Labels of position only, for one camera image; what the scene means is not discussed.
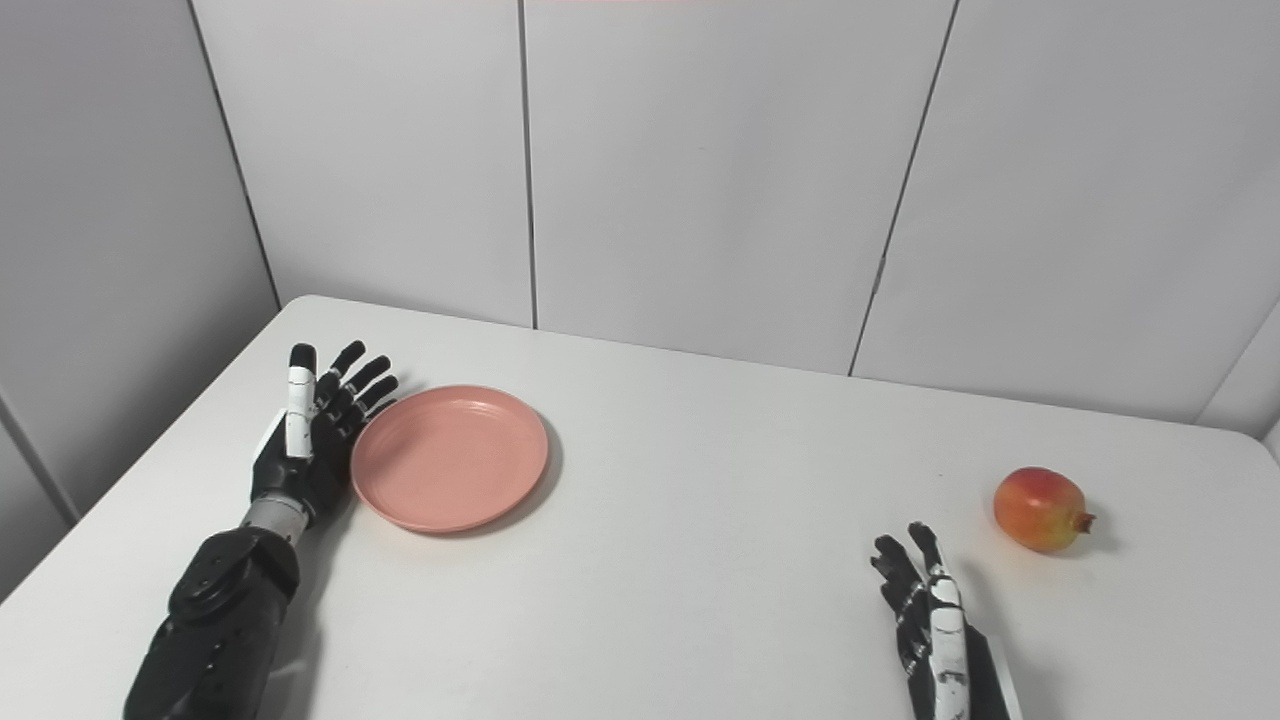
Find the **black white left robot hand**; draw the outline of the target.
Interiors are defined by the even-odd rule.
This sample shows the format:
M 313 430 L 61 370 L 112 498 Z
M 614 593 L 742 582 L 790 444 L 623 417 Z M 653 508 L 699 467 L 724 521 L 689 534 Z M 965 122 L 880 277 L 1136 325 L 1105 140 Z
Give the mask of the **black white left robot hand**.
M 399 386 L 385 355 L 353 369 L 365 356 L 356 340 L 320 372 L 312 345 L 291 350 L 285 402 L 253 461 L 251 502 L 284 498 L 308 525 L 337 510 L 349 488 L 357 438 L 396 402 L 390 395 Z

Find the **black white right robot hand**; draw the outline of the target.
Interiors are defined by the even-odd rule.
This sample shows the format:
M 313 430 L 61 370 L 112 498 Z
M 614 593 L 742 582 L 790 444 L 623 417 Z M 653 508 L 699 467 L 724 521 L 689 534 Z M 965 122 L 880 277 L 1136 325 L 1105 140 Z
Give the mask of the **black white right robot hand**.
M 918 569 L 892 536 L 876 539 L 870 565 L 893 611 L 899 661 L 916 719 L 1020 719 L 1020 701 L 1004 650 L 974 626 L 933 529 L 908 533 L 922 552 Z

